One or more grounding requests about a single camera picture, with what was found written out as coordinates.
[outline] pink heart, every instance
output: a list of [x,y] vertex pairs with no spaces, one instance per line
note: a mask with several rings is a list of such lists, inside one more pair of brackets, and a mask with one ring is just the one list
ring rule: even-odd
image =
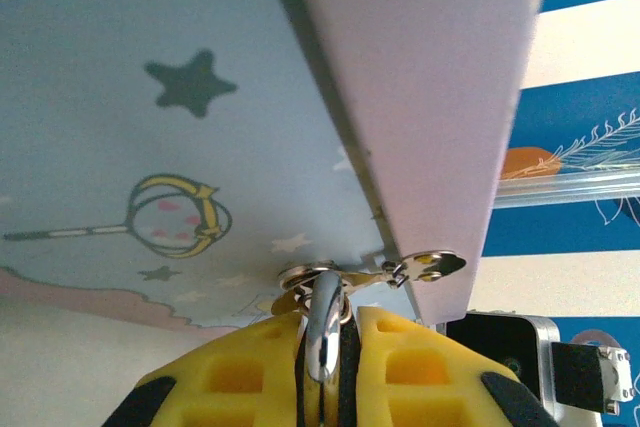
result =
[[158,208],[166,212],[171,212],[172,210],[179,210],[180,206],[178,204],[174,204],[173,202],[169,202],[168,200],[161,200],[160,202],[158,202]]
[[200,216],[199,215],[190,215],[186,219],[184,219],[185,224],[191,225],[200,225]]

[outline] yellow rubber piece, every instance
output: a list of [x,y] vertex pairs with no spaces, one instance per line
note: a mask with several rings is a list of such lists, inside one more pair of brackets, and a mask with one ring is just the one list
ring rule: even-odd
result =
[[143,377],[176,384],[151,427],[295,427],[295,359],[301,316],[232,332]]
[[480,375],[507,367],[374,307],[359,309],[359,427],[511,427]]

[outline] feather drawing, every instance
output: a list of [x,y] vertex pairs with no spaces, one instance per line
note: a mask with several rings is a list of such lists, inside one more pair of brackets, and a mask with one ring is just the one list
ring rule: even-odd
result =
[[554,172],[559,168],[564,171],[603,171],[603,170],[624,170],[638,167],[640,164],[640,147],[633,149],[619,150],[621,146],[635,139],[640,139],[640,117],[633,109],[628,118],[625,112],[618,116],[618,126],[614,128],[609,121],[604,123],[604,131],[601,132],[600,125],[591,129],[590,139],[581,137],[575,139],[573,143],[564,148],[559,146],[553,155],[547,159],[539,159],[538,164],[507,172],[503,179],[516,179],[528,177],[533,174]]

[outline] white star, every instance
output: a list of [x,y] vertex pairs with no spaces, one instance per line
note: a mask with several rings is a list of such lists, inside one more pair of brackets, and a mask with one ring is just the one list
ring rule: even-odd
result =
[[342,160],[333,166],[333,170],[336,172],[339,170],[350,170],[351,172],[355,172],[344,146],[338,148],[338,154],[342,156]]
[[208,297],[207,294],[203,294],[202,292],[197,292],[192,290],[191,292],[186,292],[184,294],[176,295],[173,300],[176,302],[197,302],[200,299]]
[[271,248],[271,252],[295,252],[297,249],[302,247],[303,245],[312,244],[310,240],[305,238],[304,233],[298,234],[295,237],[291,237],[290,239],[278,239],[272,240],[271,243],[273,247]]
[[251,277],[240,274],[226,279],[217,279],[216,285],[219,285],[220,287],[238,287],[239,285],[246,284],[247,282],[251,282]]

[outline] dark green star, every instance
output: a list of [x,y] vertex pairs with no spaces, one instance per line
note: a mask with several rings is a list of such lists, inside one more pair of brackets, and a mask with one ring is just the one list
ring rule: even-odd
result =
[[195,117],[202,119],[207,115],[207,107],[214,98],[238,89],[237,85],[215,76],[213,60],[213,52],[201,50],[182,67],[169,67],[156,62],[146,64],[144,69],[147,73],[164,86],[156,105],[185,107]]
[[167,280],[171,280],[172,276],[181,274],[182,272],[174,272],[167,265],[163,265],[156,270],[141,270],[138,273],[144,275],[144,279],[142,280],[162,280],[166,282]]

